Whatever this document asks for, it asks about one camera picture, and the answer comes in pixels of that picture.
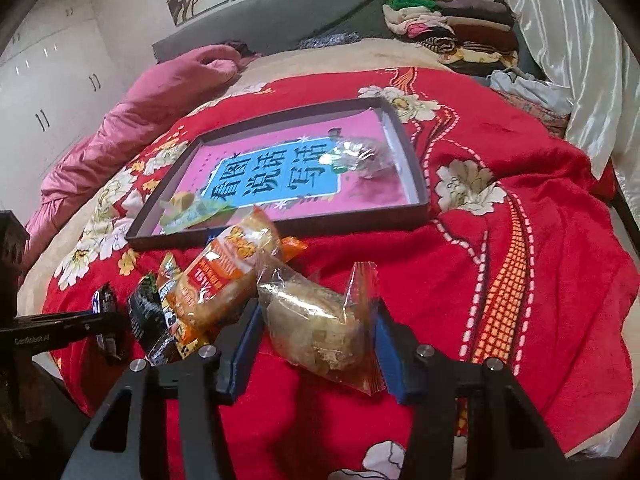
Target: stack of folded clothes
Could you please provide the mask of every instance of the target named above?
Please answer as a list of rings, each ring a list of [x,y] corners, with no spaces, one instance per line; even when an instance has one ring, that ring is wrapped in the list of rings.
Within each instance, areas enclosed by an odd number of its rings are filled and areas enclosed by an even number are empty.
[[[440,55],[456,72],[487,76],[518,64],[514,18],[487,0],[388,0],[386,26]]]

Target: black snack package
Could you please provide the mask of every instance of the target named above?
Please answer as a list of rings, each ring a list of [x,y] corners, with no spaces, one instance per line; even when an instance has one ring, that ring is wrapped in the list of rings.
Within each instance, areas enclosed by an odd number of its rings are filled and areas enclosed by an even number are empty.
[[[153,366],[181,359],[175,338],[169,334],[156,287],[156,277],[150,272],[140,280],[129,296],[129,320],[137,342]]]
[[[94,314],[118,311],[115,292],[108,282],[94,292],[91,308]],[[119,365],[129,358],[129,345],[124,332],[98,334],[95,339],[108,365]]]

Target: orange snack package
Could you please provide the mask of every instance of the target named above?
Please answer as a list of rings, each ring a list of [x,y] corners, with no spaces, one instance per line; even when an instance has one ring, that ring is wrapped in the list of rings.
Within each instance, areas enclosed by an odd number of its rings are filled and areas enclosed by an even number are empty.
[[[257,293],[257,251],[289,260],[305,248],[296,238],[281,241],[269,217],[254,206],[238,224],[210,241],[182,273],[174,288],[176,315],[195,333],[232,322]]]

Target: snack package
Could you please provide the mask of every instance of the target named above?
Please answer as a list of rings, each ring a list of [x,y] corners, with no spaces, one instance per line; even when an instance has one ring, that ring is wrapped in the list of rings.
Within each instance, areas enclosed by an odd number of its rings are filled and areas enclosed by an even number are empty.
[[[129,296],[129,320],[137,342],[154,366],[180,360],[175,338],[169,334],[152,272],[144,276]]]
[[[288,238],[287,256],[304,247],[295,238]],[[285,252],[276,227],[262,209],[254,207],[238,224],[210,241],[180,276],[175,286],[174,311],[178,318],[196,333],[236,320],[256,292],[258,250],[278,258]]]
[[[182,274],[182,269],[175,261],[174,255],[167,253],[158,269],[156,287],[162,304],[164,321],[169,333],[175,337],[176,347],[183,359],[201,346],[210,344],[206,334],[197,334],[192,328],[179,319],[174,312],[175,308],[175,284]]]
[[[260,305],[279,355],[369,395],[384,389],[373,349],[378,297],[374,263],[354,264],[344,295],[264,252],[257,274]]]
[[[169,202],[160,202],[160,206],[164,209],[160,225],[165,234],[198,227],[212,216],[234,209],[223,200],[203,198],[188,192],[178,192]]]
[[[94,296],[91,298],[91,308],[94,314],[118,311],[115,292],[108,282],[94,292]],[[119,365],[129,357],[124,332],[98,334],[95,339],[100,350],[104,353],[108,365]]]
[[[335,173],[357,171],[363,178],[373,178],[394,166],[389,147],[369,137],[339,139],[330,152],[320,155],[318,163],[331,166]]]

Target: red blanket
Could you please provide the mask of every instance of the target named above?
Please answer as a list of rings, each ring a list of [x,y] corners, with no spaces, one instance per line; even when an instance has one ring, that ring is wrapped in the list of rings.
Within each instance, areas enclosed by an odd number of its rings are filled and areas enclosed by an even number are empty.
[[[137,254],[124,234],[197,135],[284,108],[373,95],[389,99],[413,141],[434,219],[414,232],[313,238],[297,266],[320,270],[323,285],[344,290],[354,261],[376,262],[392,315],[449,356],[508,362],[564,450],[606,428],[632,389],[620,332],[638,273],[606,207],[588,193],[587,156],[454,73],[399,68],[290,78],[178,121],[107,185],[50,283],[44,311],[86,309],[107,280],[124,303],[140,277],[158,270],[164,253]],[[183,266],[197,252],[175,251]],[[137,346],[135,353],[142,355]],[[122,371],[104,363],[93,339],[54,357],[88,413]],[[385,478],[396,478],[386,459],[401,460],[394,443],[406,443],[411,411],[386,393],[367,397],[294,368],[264,341],[246,394],[222,418],[239,479],[351,474],[341,468],[387,468]],[[176,421],[171,406],[172,473],[179,477]]]

